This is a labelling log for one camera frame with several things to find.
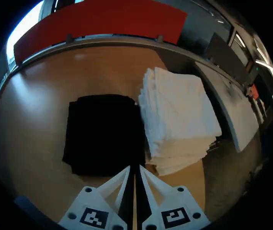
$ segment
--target window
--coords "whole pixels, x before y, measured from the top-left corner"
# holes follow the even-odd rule
[[[156,0],[187,13],[178,46],[202,55],[214,33],[226,43],[232,31],[231,24],[204,0]]]
[[[235,34],[234,40],[231,44],[231,49],[235,52],[244,66],[246,66],[252,59],[251,54],[247,50],[245,43],[240,38],[238,33]]]
[[[9,36],[7,42],[7,58],[10,71],[15,66],[14,45],[29,29],[31,29],[36,23],[38,23],[39,12],[41,10],[43,2],[44,1],[41,1],[32,10],[30,10],[30,12],[26,14],[26,16],[19,22],[19,24]]]

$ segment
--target screw hole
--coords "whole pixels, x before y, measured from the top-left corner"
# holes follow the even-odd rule
[[[146,230],[157,230],[157,226],[155,226],[154,224],[147,225]]]
[[[199,212],[195,212],[194,214],[193,214],[193,218],[194,219],[199,219],[201,217],[201,214],[199,213]]]
[[[74,219],[77,218],[76,214],[74,214],[73,212],[68,213],[67,216],[68,216],[68,218],[71,219],[71,220],[74,220]]]
[[[120,226],[120,225],[114,225],[112,230],[123,230],[124,227]]]

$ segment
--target white napkin stack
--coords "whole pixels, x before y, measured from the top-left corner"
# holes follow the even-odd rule
[[[149,164],[159,175],[177,172],[205,157],[221,129],[202,81],[194,75],[148,69],[139,95],[149,143]]]

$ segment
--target red board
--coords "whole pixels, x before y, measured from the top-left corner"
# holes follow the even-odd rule
[[[66,40],[95,34],[163,35],[176,44],[186,13],[151,0],[85,0],[47,16],[14,45],[16,63]]]

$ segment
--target floor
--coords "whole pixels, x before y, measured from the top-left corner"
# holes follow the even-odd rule
[[[202,161],[206,183],[205,213],[210,221],[215,221],[239,200],[246,191],[251,173],[261,164],[260,134],[256,133],[240,153],[236,152],[232,141],[225,140]]]
[[[155,66],[166,69],[150,49],[95,47],[46,57],[14,75],[0,94],[0,178],[8,191],[58,222],[83,186],[107,181],[76,176],[62,162],[69,102],[93,94],[137,101],[144,73]],[[161,179],[188,187],[204,210],[201,160]]]

